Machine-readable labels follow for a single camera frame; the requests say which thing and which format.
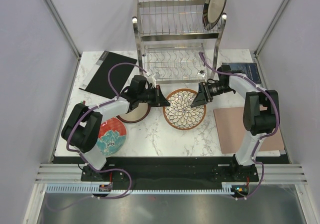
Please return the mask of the dark red rimmed plate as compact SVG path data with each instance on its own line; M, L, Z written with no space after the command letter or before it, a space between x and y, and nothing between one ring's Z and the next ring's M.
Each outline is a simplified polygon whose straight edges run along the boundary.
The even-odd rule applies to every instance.
M150 106L147 103L140 103L133 111L118 115L117 118L124 123L137 123L147 117L149 112Z

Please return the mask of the white petal pattern plate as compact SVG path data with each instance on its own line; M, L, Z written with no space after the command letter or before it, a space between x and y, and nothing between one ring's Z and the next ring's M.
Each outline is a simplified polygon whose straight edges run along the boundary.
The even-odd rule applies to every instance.
M197 127L205 118L205 105L191 107L197 92L191 89L177 89L167 97L170 106L163 108L167 123L178 130L190 130Z

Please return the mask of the red plate with teal flower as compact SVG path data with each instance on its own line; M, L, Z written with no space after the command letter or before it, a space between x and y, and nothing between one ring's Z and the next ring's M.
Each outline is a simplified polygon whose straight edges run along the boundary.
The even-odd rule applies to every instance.
M111 118L101 124L96 144L105 157L110 157L122 148L126 137L124 124L117 118Z

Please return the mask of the black rimmed beige plate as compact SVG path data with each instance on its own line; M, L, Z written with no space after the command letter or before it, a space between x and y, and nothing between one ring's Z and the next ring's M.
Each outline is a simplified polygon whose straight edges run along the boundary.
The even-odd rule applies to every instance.
M205 30L211 30L218 23L227 0L205 0L202 10L202 23Z

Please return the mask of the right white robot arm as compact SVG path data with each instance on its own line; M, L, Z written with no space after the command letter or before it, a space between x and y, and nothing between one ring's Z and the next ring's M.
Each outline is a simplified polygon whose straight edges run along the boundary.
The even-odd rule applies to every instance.
M229 65L222 65L216 72L218 80L198 84L198 94L190 106L206 105L215 96L228 92L238 93L244 99L242 122L246 132L241 147L234 154L235 165L229 168L230 177L240 181L247 175L246 166L256 162L256 153L264 139L279 128L279 95L276 90L260 87L244 72L232 70Z

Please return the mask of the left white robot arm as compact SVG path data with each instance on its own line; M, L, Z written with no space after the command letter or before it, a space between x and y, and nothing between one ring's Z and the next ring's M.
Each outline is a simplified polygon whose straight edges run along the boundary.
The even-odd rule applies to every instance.
M101 124L116 116L132 112L140 103L149 107L169 107L170 102L162 94L160 86L153 86L142 75L135 75L130 85L120 95L93 107L78 103L73 108L61 132L66 147L78 153L92 168L92 175L99 181L106 180L110 169L97 141Z

